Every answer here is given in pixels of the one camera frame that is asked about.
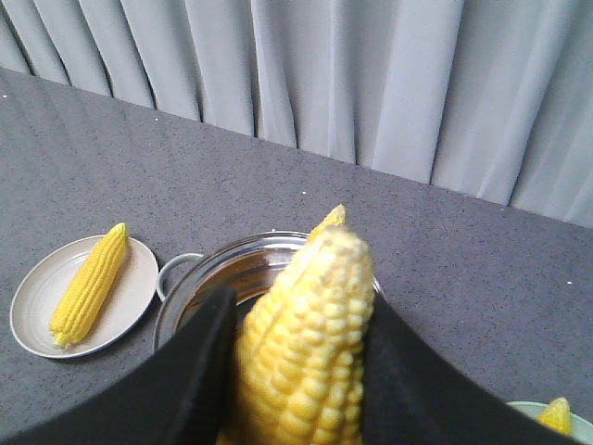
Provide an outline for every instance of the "ceramic plate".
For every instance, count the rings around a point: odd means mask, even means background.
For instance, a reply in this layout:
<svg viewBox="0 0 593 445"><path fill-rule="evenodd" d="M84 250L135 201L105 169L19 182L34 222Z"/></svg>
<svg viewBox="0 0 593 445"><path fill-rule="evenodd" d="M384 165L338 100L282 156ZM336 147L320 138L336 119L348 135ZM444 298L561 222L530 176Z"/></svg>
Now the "ceramic plate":
<svg viewBox="0 0 593 445"><path fill-rule="evenodd" d="M80 357L114 342L142 317L155 293L158 266L149 248L128 238L123 264L89 335L65 350L52 346L48 329L52 313L101 237L90 236L59 248L20 283L10 306L10 328L25 350L52 359Z"/></svg>

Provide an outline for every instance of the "corn tip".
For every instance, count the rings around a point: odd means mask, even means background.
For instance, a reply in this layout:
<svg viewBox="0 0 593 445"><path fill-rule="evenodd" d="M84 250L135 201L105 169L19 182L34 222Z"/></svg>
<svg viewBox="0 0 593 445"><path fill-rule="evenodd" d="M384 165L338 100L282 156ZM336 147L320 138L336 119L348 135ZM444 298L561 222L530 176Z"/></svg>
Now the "corn tip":
<svg viewBox="0 0 593 445"><path fill-rule="evenodd" d="M113 226L109 232L122 232L125 236L128 235L128 224L125 222L118 222Z"/></svg>
<svg viewBox="0 0 593 445"><path fill-rule="evenodd" d="M347 222L347 212L344 204L339 204L334 207L325 218L317 224L309 234L309 241L317 237L317 235L328 226L345 225Z"/></svg>
<svg viewBox="0 0 593 445"><path fill-rule="evenodd" d="M68 336L60 333L54 337L54 342L52 343L52 346L54 348L56 348L57 350L64 350L68 344L69 344Z"/></svg>
<svg viewBox="0 0 593 445"><path fill-rule="evenodd" d="M571 434L571 413L568 400L559 397L551 401L536 420L559 433L570 436Z"/></svg>

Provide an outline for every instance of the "stainless steel pot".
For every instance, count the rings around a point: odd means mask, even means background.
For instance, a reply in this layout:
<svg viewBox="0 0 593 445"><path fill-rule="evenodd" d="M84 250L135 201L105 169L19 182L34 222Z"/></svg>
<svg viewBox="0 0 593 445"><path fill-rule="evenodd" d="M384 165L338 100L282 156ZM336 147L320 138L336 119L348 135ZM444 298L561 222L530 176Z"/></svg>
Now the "stainless steel pot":
<svg viewBox="0 0 593 445"><path fill-rule="evenodd" d="M218 286L237 294L241 319L273 284L278 273L305 244L307 234L267 232L248 236L199 259L164 299L157 318L153 351L165 344L197 311L204 298ZM383 290L374 280L375 294Z"/></svg>

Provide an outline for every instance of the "yellow corn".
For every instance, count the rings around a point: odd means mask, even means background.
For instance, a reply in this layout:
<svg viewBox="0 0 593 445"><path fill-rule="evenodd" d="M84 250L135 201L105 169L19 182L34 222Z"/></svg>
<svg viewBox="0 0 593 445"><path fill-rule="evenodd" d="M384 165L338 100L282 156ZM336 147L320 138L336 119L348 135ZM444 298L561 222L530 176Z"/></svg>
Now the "yellow corn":
<svg viewBox="0 0 593 445"><path fill-rule="evenodd" d="M571 435L571 406L564 397L551 401L536 420L563 435Z"/></svg>
<svg viewBox="0 0 593 445"><path fill-rule="evenodd" d="M49 322L55 346L66 348L88 334L125 256L127 235L125 223L113 227L74 275Z"/></svg>
<svg viewBox="0 0 593 445"><path fill-rule="evenodd" d="M330 211L323 221L321 221L309 234L309 241L315 239L318 234L320 234L325 227L330 225L344 225L346 224L346 207L342 204L335 207Z"/></svg>
<svg viewBox="0 0 593 445"><path fill-rule="evenodd" d="M233 419L219 443L360 444L373 295L370 249L350 229L307 242L240 328Z"/></svg>

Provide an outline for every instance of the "curtain fold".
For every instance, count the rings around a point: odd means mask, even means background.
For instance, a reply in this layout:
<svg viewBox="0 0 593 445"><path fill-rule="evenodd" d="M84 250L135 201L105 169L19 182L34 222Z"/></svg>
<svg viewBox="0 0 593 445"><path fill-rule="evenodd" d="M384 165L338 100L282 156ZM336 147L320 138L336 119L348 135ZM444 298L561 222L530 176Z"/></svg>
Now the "curtain fold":
<svg viewBox="0 0 593 445"><path fill-rule="evenodd" d="M136 105L155 106L119 0L80 0L80 5L105 64L112 95Z"/></svg>
<svg viewBox="0 0 593 445"><path fill-rule="evenodd" d="M7 13L25 48L32 74L68 84L68 75L32 0L6 0Z"/></svg>
<svg viewBox="0 0 593 445"><path fill-rule="evenodd" d="M509 202L575 7L556 0L466 4L434 184Z"/></svg>
<svg viewBox="0 0 593 445"><path fill-rule="evenodd" d="M5 17L3 9L0 8L0 55L2 55L2 66L9 70L30 73L27 61L10 30L8 20L9 18Z"/></svg>
<svg viewBox="0 0 593 445"><path fill-rule="evenodd" d="M72 86L111 95L103 59L79 3L76 0L34 0L34 4Z"/></svg>
<svg viewBox="0 0 593 445"><path fill-rule="evenodd" d="M185 4L121 0L121 5L157 108L200 121L200 112L206 113L208 104L202 101L196 49Z"/></svg>
<svg viewBox="0 0 593 445"><path fill-rule="evenodd" d="M590 0L0 0L0 66L593 227Z"/></svg>

